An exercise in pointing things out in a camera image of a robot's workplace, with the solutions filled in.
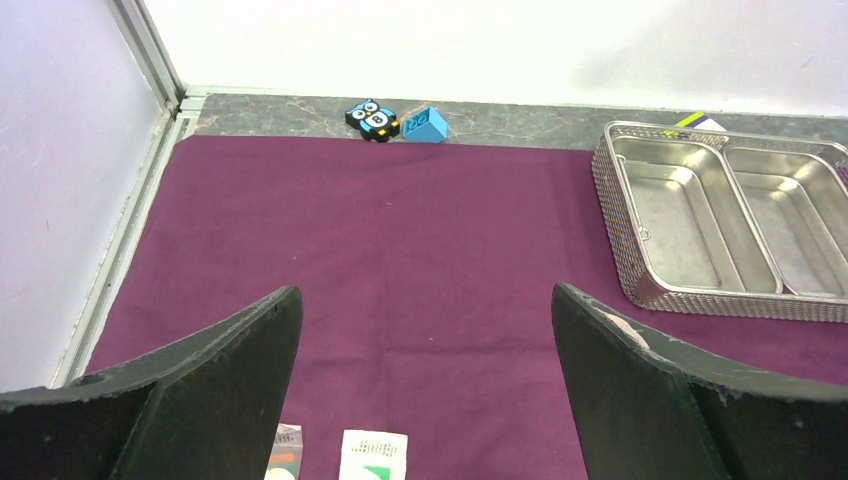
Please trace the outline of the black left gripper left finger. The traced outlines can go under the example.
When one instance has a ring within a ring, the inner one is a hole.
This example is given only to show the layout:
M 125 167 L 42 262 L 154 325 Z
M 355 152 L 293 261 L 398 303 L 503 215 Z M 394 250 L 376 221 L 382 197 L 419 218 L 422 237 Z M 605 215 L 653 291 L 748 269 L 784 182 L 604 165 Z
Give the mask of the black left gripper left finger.
M 1 397 L 5 479 L 260 479 L 303 324 L 299 289 L 66 386 Z

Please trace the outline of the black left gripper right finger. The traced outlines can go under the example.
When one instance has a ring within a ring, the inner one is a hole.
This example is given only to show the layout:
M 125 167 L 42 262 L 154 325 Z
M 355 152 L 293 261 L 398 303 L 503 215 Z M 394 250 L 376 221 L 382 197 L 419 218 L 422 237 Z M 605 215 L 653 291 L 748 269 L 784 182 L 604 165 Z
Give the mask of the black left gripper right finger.
M 552 327 L 592 479 L 843 479 L 847 390 L 740 363 L 565 283 Z

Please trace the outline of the suture packet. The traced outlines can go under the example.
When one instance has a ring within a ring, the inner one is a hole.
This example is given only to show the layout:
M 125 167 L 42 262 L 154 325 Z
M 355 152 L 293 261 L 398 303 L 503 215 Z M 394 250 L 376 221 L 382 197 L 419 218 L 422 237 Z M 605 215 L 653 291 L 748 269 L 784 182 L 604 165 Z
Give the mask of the suture packet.
M 408 436 L 347 429 L 343 432 L 339 480 L 405 480 Z

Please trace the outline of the metal mesh instrument tray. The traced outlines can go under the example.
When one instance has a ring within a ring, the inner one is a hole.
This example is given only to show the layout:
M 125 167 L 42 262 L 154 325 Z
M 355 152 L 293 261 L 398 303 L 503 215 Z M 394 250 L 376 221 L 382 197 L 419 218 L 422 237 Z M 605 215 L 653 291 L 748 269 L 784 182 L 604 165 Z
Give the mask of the metal mesh instrument tray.
M 628 200 L 623 172 L 617 165 L 612 142 L 619 137 L 686 140 L 704 143 L 718 151 L 731 179 L 739 189 L 743 206 L 749 211 L 755 232 L 772 261 L 781 287 L 773 294 L 702 292 L 663 284 L 651 273 L 641 244 L 638 221 Z M 724 156 L 730 147 L 820 155 L 836 171 L 847 190 L 847 150 L 829 141 L 805 140 L 747 133 L 678 128 L 639 122 L 614 121 L 607 124 L 592 160 L 592 172 L 617 273 L 625 295 L 636 305 L 657 311 L 843 323 L 847 319 L 847 297 L 828 299 L 803 296 L 789 291 L 781 279 L 759 227 L 752 215 L 736 176 Z

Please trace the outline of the purple cloth wrap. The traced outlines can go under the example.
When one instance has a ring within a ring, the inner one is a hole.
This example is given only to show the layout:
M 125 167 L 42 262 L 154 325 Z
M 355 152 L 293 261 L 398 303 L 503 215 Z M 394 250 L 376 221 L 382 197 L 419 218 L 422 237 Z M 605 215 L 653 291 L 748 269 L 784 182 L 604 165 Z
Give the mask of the purple cloth wrap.
M 411 479 L 582 479 L 551 293 L 575 285 L 716 354 L 847 381 L 843 324 L 645 311 L 623 294 L 588 151 L 192 136 L 167 165 L 88 368 L 295 285 L 282 419 L 306 479 L 347 429 L 403 433 Z

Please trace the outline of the steel left inner pan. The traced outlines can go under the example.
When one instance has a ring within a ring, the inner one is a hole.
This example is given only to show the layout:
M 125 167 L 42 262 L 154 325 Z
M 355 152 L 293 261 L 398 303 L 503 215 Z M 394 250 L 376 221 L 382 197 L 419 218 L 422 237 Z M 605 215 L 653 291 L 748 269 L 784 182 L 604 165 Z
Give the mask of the steel left inner pan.
M 755 232 L 729 169 L 699 142 L 613 140 L 651 273 L 702 292 L 773 294 L 776 269 Z

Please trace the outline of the steel pan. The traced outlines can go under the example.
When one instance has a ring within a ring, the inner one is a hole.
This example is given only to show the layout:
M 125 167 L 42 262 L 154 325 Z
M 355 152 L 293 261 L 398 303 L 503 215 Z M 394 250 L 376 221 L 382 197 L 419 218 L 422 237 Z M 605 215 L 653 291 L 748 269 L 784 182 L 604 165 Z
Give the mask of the steel pan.
M 702 292 L 773 294 L 776 269 L 755 232 L 729 169 L 699 142 L 613 140 L 651 273 Z
M 724 156 L 785 287 L 847 297 L 847 190 L 822 156 L 730 147 Z

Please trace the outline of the steel right inner pan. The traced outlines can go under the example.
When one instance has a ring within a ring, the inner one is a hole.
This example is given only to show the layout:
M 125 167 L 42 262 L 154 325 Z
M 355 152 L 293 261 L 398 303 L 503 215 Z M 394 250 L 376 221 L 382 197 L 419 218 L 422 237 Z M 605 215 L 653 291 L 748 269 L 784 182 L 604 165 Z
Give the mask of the steel right inner pan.
M 785 287 L 847 297 L 847 190 L 822 156 L 730 147 L 724 156 Z

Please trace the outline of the black blue toy car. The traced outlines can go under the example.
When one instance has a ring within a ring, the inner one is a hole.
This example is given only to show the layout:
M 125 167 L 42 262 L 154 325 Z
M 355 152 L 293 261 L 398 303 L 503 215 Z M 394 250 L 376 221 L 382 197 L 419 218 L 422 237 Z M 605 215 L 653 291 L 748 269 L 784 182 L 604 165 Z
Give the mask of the black blue toy car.
M 400 133 L 397 114 L 373 99 L 366 99 L 346 111 L 345 122 L 366 141 L 386 143 Z

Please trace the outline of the blue toy block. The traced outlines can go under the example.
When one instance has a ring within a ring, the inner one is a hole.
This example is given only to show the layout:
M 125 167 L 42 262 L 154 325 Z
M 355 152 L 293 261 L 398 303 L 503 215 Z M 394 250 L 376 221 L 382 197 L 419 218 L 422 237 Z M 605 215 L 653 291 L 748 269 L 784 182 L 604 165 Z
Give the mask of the blue toy block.
M 407 118 L 403 124 L 403 139 L 413 143 L 444 143 L 448 139 L 448 123 L 432 106 Z

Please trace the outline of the aluminium corner frame rail left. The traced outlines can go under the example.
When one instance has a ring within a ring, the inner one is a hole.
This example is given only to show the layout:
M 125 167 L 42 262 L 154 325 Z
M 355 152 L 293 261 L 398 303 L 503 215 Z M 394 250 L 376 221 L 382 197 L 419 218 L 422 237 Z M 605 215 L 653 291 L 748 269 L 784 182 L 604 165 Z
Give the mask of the aluminium corner frame rail left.
M 179 118 L 187 86 L 180 79 L 146 1 L 108 1 L 112 17 L 139 67 L 157 116 L 144 135 L 142 153 L 120 171 L 126 177 L 119 197 L 120 210 L 68 343 L 52 374 L 58 388 L 81 377 L 105 328 L 109 310 L 119 292 L 141 237 L 164 168 L 176 143 L 186 132 Z

